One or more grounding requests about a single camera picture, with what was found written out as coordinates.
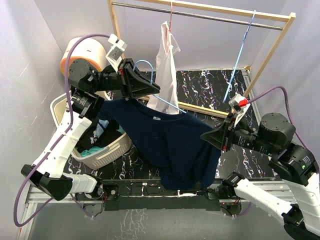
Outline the white t shirt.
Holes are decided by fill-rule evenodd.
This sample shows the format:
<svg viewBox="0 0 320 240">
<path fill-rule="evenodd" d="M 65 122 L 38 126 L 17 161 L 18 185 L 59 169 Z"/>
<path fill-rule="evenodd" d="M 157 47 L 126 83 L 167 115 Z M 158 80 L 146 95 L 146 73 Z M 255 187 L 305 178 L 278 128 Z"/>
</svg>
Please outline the white t shirt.
<svg viewBox="0 0 320 240">
<path fill-rule="evenodd" d="M 176 115 L 179 110 L 174 54 L 181 50 L 170 32 L 168 23 L 162 23 L 160 29 L 161 40 L 156 56 L 155 75 L 155 83 L 160 86 L 160 92 L 149 97 L 147 107 L 165 114 Z"/>
</svg>

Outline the navy blue t shirt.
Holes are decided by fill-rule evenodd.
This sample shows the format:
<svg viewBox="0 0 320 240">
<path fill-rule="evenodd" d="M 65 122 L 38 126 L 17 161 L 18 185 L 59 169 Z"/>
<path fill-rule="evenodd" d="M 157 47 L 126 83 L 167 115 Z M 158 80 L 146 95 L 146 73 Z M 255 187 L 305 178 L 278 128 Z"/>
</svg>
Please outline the navy blue t shirt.
<svg viewBox="0 0 320 240">
<path fill-rule="evenodd" d="M 170 190 L 209 187 L 215 180 L 221 151 L 201 139 L 212 128 L 189 113 L 166 114 L 135 99 L 106 100 L 98 118 L 114 119 L 148 162 L 160 169 Z"/>
</svg>

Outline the black printed t shirt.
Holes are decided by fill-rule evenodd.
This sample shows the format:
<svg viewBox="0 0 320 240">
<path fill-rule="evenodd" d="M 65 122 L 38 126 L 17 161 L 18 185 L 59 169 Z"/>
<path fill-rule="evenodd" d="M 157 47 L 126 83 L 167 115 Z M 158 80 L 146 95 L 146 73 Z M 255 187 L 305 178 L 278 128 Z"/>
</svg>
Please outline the black printed t shirt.
<svg viewBox="0 0 320 240">
<path fill-rule="evenodd" d="M 102 120 L 96 118 L 82 134 L 75 148 L 78 152 L 89 150 L 92 147 L 104 148 L 122 135 L 120 125 L 114 119 Z"/>
</svg>

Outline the pink wire hanger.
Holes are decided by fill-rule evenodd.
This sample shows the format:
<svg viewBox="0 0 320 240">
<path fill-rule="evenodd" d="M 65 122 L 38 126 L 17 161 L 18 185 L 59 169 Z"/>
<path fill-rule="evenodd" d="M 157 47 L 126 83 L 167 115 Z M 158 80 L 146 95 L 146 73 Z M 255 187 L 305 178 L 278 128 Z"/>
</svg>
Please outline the pink wire hanger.
<svg viewBox="0 0 320 240">
<path fill-rule="evenodd" d="M 166 33 L 165 33 L 165 40 L 166 40 L 166 44 L 167 46 L 171 45 L 171 31 L 172 31 L 172 19 L 173 19 L 173 1 L 170 1 L 170 18 L 169 18 L 169 24 L 168 27 L 166 29 Z"/>
</svg>

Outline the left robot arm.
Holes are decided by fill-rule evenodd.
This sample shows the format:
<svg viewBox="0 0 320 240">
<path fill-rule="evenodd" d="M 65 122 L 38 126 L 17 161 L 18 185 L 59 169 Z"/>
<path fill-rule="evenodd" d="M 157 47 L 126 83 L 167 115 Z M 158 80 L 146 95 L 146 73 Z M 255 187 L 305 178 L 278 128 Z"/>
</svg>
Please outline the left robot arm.
<svg viewBox="0 0 320 240">
<path fill-rule="evenodd" d="M 104 189 L 98 184 L 97 177 L 63 173 L 70 154 L 102 107 L 104 98 L 97 92 L 119 90 L 124 98 L 137 99 L 158 94 L 161 88 L 139 71 L 131 58 L 121 60 L 117 70 L 109 65 L 102 71 L 86 59 L 77 58 L 68 69 L 68 83 L 75 90 L 73 94 L 66 94 L 61 123 L 45 150 L 33 164 L 25 164 L 21 174 L 34 187 L 57 201 L 76 193 L 86 193 L 97 200 Z"/>
</svg>

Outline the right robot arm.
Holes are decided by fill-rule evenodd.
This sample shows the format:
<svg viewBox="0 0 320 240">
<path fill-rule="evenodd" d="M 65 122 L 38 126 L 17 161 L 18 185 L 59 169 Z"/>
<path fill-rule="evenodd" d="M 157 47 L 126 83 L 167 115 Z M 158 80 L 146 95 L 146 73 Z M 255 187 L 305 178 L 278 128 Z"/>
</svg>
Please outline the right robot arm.
<svg viewBox="0 0 320 240">
<path fill-rule="evenodd" d="M 233 145 L 269 157 L 268 166 L 285 182 L 296 203 L 282 200 L 232 172 L 219 193 L 246 199 L 278 220 L 295 240 L 320 238 L 320 169 L 313 153 L 292 141 L 296 128 L 280 113 L 265 114 L 257 130 L 230 113 L 222 124 L 200 138 L 223 152 Z"/>
</svg>

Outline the cream orange yellow drawer box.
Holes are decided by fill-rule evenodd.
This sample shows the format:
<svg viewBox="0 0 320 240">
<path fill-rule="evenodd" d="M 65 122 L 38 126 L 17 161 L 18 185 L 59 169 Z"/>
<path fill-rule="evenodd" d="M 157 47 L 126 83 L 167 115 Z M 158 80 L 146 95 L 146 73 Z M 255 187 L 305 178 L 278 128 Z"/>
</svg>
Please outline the cream orange yellow drawer box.
<svg viewBox="0 0 320 240">
<path fill-rule="evenodd" d="M 73 38 L 69 41 L 64 55 L 60 61 L 60 71 L 64 75 L 65 63 L 67 56 L 72 46 L 80 39 L 80 37 Z M 73 50 L 69 65 L 78 58 L 86 59 L 91 65 L 93 65 L 98 71 L 103 70 L 107 66 L 106 51 L 103 45 L 93 38 L 86 38 L 80 42 Z"/>
</svg>

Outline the teal garment in basket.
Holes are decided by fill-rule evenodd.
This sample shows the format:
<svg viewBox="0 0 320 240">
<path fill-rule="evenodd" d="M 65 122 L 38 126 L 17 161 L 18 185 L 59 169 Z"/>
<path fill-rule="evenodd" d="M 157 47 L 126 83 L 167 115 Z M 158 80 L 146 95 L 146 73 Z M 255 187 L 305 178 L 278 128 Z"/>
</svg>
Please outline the teal garment in basket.
<svg viewBox="0 0 320 240">
<path fill-rule="evenodd" d="M 108 125 L 103 128 L 103 125 L 97 124 L 95 129 L 90 129 L 81 136 L 76 144 L 76 149 L 81 157 L 87 157 L 107 147 L 120 138 L 124 132 L 123 128 L 119 125 Z"/>
</svg>

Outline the white plastic laundry basket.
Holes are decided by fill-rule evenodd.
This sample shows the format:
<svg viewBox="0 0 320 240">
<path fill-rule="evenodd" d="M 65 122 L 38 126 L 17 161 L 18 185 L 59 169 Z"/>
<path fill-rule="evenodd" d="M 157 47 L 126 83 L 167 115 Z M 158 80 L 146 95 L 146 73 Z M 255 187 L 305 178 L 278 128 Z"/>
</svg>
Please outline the white plastic laundry basket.
<svg viewBox="0 0 320 240">
<path fill-rule="evenodd" d="M 67 106 L 66 94 L 62 94 L 56 97 L 50 103 L 50 111 L 55 123 L 58 127 L 62 121 Z M 107 145 L 106 147 L 88 155 L 82 157 L 81 154 L 74 148 L 71 152 L 71 156 L 78 162 L 82 162 L 89 168 L 96 170 L 102 168 L 113 161 L 123 156 L 130 150 L 132 142 L 126 133 L 123 133 L 118 139 Z"/>
</svg>

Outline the wooden clothes rack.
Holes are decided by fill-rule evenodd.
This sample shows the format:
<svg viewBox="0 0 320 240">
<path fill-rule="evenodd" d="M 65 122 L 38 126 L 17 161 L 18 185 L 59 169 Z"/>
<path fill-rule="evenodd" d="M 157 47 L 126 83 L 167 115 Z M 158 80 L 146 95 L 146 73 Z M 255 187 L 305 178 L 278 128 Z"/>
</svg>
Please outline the wooden clothes rack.
<svg viewBox="0 0 320 240">
<path fill-rule="evenodd" d="M 215 6 L 211 2 L 172 1 L 171 32 L 181 48 L 178 68 L 234 67 L 254 11 Z M 159 46 L 160 25 L 170 21 L 171 0 L 110 0 L 108 6 L 113 29 L 129 44 L 129 54 L 153 60 Z M 263 72 L 295 18 L 295 12 L 283 15 L 256 11 L 238 66 L 248 65 L 258 53 L 263 30 L 275 30 L 278 36 L 258 69 Z"/>
</svg>

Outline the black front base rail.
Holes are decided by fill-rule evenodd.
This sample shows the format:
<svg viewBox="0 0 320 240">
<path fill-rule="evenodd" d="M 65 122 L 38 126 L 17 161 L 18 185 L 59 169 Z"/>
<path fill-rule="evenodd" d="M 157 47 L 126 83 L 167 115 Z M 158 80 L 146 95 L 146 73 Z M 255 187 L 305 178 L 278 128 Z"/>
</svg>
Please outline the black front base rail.
<svg viewBox="0 0 320 240">
<path fill-rule="evenodd" d="M 105 211 L 129 209 L 220 211 L 219 196 L 196 184 L 189 190 L 170 190 L 158 179 L 104 180 Z"/>
</svg>

